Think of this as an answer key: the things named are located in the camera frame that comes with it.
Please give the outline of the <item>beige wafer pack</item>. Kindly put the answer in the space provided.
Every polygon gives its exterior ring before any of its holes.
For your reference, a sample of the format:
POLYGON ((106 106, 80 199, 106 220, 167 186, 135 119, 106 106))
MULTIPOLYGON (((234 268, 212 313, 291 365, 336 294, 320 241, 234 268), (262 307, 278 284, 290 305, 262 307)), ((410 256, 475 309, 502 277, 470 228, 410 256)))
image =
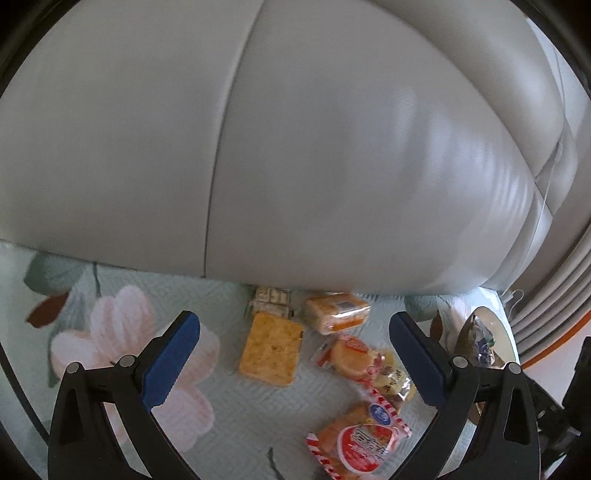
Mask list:
POLYGON ((290 302, 290 290, 269 286, 257 286, 249 302, 252 316, 257 313, 267 313, 281 318, 290 319, 294 309, 290 302))

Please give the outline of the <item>red white striped snack bag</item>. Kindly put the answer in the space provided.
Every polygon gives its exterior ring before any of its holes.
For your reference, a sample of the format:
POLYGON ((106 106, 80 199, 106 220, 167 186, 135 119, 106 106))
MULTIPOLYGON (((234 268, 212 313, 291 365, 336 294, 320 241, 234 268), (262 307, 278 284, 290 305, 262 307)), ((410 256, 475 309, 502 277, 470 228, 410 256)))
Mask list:
POLYGON ((305 438, 329 479, 376 479, 412 430, 387 401, 363 401, 305 438))

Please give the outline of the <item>orange cake pack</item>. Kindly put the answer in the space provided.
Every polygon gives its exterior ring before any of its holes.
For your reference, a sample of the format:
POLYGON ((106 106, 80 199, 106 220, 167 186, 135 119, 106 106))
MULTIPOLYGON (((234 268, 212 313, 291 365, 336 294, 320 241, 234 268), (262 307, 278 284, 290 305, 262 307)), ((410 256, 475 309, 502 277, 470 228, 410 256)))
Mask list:
POLYGON ((349 293, 311 297, 305 300, 301 316, 319 334, 332 335, 365 323, 370 304, 349 293))

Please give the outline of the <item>brown cracker pack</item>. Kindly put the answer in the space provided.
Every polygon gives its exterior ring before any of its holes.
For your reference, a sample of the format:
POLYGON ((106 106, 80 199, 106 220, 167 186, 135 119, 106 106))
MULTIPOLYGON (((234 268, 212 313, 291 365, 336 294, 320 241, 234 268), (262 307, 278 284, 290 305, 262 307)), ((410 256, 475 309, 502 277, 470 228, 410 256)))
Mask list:
POLYGON ((287 387, 296 378, 303 337, 301 324, 269 313, 256 313, 239 373, 274 387, 287 387))

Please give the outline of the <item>beige leather headboard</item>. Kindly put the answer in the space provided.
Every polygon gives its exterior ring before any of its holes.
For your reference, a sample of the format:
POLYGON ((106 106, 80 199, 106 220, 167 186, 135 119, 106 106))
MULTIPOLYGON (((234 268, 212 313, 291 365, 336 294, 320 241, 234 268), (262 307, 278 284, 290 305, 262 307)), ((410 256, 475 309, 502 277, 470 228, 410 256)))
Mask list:
POLYGON ((1 236, 88 261, 501 290, 577 167, 509 1, 46 1, 1 52, 1 236))

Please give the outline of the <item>purple white snack bag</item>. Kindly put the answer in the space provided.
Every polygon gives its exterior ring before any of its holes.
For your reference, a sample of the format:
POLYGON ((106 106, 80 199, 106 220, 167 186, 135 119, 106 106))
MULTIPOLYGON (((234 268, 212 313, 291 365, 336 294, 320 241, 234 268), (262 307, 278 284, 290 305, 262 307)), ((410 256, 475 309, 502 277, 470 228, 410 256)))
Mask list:
POLYGON ((478 316, 471 315, 460 331, 454 354, 465 357, 474 366, 490 368, 496 360, 494 346, 492 331, 478 316))

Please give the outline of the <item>red orange small pack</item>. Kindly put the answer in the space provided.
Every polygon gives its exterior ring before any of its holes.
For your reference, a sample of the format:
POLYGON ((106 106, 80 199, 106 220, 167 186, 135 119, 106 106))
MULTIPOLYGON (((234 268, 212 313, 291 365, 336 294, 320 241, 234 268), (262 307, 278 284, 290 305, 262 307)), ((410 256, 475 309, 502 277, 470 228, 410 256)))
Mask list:
POLYGON ((320 368, 332 369, 342 377, 356 382, 377 377, 385 355, 355 336, 342 335, 329 338, 315 354, 314 362, 320 368))

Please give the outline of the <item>yellow candy wrapper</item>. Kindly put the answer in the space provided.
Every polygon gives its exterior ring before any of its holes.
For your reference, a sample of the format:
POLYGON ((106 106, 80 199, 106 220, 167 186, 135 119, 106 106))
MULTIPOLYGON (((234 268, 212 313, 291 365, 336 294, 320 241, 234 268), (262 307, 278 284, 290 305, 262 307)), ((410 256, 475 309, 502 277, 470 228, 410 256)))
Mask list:
POLYGON ((382 354, 381 369, 374 378, 373 386, 398 412, 413 399, 416 387, 394 351, 382 354))

